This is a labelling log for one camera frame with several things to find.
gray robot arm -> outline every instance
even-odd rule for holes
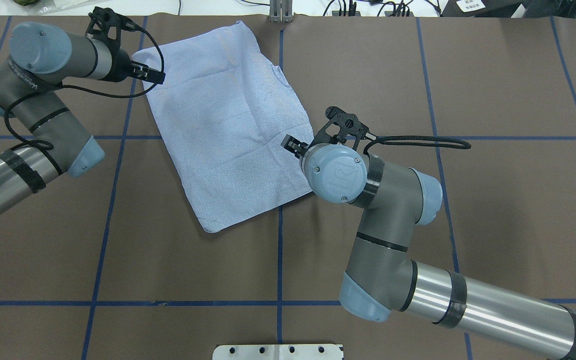
[[[62,173],[77,178],[105,157],[94,137],[55,94],[68,87],[61,85],[64,78],[120,82],[130,76],[153,86],[164,80],[163,69],[131,61],[120,48],[121,30],[141,31],[138,25],[100,7],[90,17],[86,36],[36,22],[20,23],[12,32],[10,57],[0,65],[0,116],[9,112],[18,118],[34,140],[0,155],[0,214]],[[114,39],[108,37],[113,27]]]
[[[359,155],[357,142],[374,139],[368,128],[338,108],[326,116],[331,121],[311,144],[288,135],[282,146],[301,160],[315,194],[364,209],[340,292],[348,312],[375,322],[392,310],[411,313],[551,360],[576,360],[576,310],[409,259],[414,227],[429,224],[441,207],[440,183],[372,153]],[[322,133],[331,124],[340,134]],[[346,135],[356,137],[354,148],[338,143]]]

white mounting plate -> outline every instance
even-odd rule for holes
[[[212,360],[344,360],[343,349],[341,344],[221,345]]]

folded cloth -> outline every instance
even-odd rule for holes
[[[166,80],[148,93],[148,102],[206,232],[311,191],[299,160],[281,141],[289,133],[310,142],[313,128],[281,69],[261,54],[242,21],[160,48]],[[155,48],[133,59],[160,66]]]

light blue towel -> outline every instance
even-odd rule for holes
[[[148,102],[206,232],[311,191],[299,160],[281,147],[287,133],[312,141],[311,123],[279,66],[261,54],[243,22],[160,48],[166,80],[148,93]],[[155,48],[133,59],[160,66]]]

white label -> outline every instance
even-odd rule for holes
[[[482,0],[459,0],[457,1],[457,5],[459,5],[459,9],[464,13],[473,12],[486,7]]]

